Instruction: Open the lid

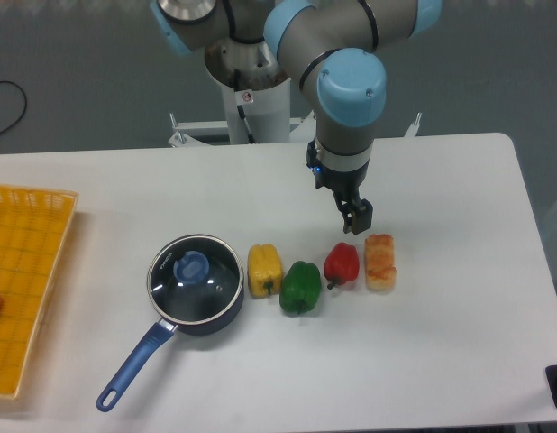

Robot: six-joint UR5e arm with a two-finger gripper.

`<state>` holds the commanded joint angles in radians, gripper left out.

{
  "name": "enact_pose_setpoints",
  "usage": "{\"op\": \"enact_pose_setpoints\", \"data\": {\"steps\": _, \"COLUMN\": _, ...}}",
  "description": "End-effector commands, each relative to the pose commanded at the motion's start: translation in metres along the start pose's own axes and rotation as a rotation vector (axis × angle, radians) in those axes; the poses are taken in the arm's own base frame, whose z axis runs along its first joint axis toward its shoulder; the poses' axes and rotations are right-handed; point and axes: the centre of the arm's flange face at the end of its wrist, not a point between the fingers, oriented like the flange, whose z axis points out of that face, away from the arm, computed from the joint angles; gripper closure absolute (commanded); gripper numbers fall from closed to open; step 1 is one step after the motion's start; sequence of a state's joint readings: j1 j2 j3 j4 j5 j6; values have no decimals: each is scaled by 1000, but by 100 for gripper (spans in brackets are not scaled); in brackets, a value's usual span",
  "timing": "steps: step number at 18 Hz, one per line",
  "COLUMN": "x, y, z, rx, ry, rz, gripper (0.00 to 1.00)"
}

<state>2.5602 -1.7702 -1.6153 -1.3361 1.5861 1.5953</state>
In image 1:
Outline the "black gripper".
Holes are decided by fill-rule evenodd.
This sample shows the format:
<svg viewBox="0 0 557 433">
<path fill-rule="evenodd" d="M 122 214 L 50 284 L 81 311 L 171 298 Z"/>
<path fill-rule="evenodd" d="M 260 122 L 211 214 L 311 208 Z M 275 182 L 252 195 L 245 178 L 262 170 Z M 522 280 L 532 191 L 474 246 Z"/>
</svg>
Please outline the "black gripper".
<svg viewBox="0 0 557 433">
<path fill-rule="evenodd" d="M 328 188 L 335 196 L 342 214 L 342 230 L 359 235 L 371 228 L 373 206 L 359 193 L 370 162 L 370 147 L 362 152 L 343 155 L 324 147 L 319 140 L 307 145 L 306 166 L 315 176 L 315 187 Z"/>
</svg>

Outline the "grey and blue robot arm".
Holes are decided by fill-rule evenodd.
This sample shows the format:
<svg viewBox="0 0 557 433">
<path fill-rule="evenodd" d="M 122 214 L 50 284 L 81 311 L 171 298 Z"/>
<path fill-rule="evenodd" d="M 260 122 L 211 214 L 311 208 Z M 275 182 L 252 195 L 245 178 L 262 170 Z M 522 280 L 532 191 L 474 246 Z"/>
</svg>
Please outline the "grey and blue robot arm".
<svg viewBox="0 0 557 433">
<path fill-rule="evenodd" d="M 204 53 L 221 90 L 231 143 L 282 143 L 290 134 L 291 87 L 312 107 L 306 164 L 332 191 L 345 232 L 371 226 L 361 198 L 386 103 L 387 73 L 376 50 L 433 26 L 439 1 L 153 1 L 172 49 Z"/>
</svg>

